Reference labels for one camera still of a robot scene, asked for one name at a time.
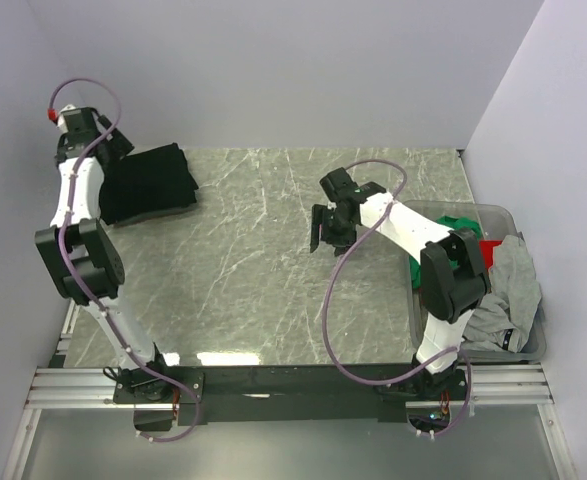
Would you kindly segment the black t-shirt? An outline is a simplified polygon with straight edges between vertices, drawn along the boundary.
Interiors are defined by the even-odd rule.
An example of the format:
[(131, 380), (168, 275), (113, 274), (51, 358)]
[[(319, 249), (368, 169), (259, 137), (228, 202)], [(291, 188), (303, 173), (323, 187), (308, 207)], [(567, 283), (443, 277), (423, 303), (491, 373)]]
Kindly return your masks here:
[(99, 193), (108, 225), (181, 211), (197, 203), (199, 186), (175, 143), (132, 154), (109, 168)]

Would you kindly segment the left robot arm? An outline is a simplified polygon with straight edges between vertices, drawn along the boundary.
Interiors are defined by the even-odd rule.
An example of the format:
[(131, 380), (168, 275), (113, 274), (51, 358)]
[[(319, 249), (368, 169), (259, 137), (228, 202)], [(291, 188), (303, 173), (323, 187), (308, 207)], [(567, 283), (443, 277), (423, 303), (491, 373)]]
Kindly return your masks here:
[(133, 146), (94, 108), (69, 104), (50, 116), (61, 131), (61, 186), (49, 227), (35, 234), (36, 248), (59, 294), (87, 312), (111, 343), (118, 367), (104, 374), (121, 390), (162, 401), (173, 378), (126, 301), (123, 262), (100, 220), (104, 171)]

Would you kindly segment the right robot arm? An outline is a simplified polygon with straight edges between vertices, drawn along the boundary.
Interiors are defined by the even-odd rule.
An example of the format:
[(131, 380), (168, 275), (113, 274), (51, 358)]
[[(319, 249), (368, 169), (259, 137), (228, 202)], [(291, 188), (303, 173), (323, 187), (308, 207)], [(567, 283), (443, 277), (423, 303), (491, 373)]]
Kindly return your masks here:
[(413, 368), (381, 383), (388, 386), (412, 379), (417, 395), (437, 397), (462, 354), (460, 346), (471, 315), (490, 291), (477, 236), (469, 228), (451, 229), (424, 217), (375, 182), (357, 184), (346, 168), (329, 172), (319, 184), (329, 202), (312, 208), (310, 248), (327, 243), (338, 253), (331, 284), (374, 233), (419, 264), (428, 311), (425, 333)]

